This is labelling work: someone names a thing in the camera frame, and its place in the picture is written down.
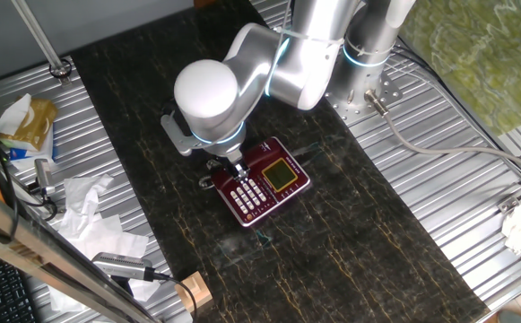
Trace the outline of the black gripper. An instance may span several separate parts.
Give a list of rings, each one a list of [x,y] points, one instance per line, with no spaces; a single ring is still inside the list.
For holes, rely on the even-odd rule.
[[[243,158],[232,160],[228,157],[217,157],[216,160],[223,166],[223,168],[233,177],[234,180],[246,180],[249,167],[243,162]]]

